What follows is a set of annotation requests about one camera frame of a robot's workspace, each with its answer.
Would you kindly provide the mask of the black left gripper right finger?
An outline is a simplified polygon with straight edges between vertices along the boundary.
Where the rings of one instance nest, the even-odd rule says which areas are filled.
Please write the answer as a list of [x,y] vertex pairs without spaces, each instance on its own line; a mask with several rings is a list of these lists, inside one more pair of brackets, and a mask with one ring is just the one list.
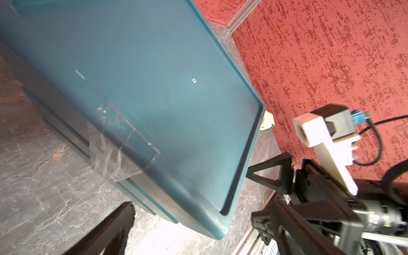
[[271,208],[251,214],[251,224],[266,237],[275,240],[282,255],[343,255],[300,214],[286,203],[274,200]]

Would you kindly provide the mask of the aluminium corner post right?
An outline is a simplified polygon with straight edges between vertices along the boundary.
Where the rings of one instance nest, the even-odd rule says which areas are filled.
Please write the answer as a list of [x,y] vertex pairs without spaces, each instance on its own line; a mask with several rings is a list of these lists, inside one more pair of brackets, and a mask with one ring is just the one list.
[[261,0],[248,0],[239,9],[238,13],[234,15],[231,21],[226,25],[227,30],[232,34],[239,25],[252,13],[252,11],[259,5]]

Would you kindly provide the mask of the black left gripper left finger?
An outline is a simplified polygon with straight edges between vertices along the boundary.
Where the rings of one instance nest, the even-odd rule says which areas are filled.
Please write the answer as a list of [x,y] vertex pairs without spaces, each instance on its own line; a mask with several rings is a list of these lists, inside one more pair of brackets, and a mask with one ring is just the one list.
[[124,202],[65,254],[124,255],[135,213],[133,203]]

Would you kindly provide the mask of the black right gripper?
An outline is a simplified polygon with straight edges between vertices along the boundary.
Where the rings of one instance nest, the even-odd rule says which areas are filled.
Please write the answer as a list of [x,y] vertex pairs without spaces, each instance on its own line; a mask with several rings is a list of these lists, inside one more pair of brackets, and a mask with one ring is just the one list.
[[[408,171],[407,161],[391,167],[382,180],[356,179],[351,194],[311,159],[296,171],[294,209],[347,255],[386,255],[385,245],[408,245],[408,185],[397,183]],[[248,168],[246,178],[291,194],[292,155],[282,153]]]

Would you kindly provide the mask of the teal drawer cabinet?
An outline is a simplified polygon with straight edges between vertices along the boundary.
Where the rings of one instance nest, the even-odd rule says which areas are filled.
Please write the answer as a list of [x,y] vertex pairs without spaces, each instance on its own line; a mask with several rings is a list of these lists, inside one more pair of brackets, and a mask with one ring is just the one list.
[[144,210],[227,235],[266,105],[194,1],[2,1],[1,56]]

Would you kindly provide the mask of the green cream pencil sharpener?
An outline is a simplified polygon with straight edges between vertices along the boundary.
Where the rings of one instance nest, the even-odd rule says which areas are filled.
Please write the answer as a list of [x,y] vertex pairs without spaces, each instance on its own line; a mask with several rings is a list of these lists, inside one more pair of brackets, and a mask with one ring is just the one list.
[[272,113],[265,111],[261,125],[260,131],[265,131],[268,129],[273,130],[275,128],[275,120]]

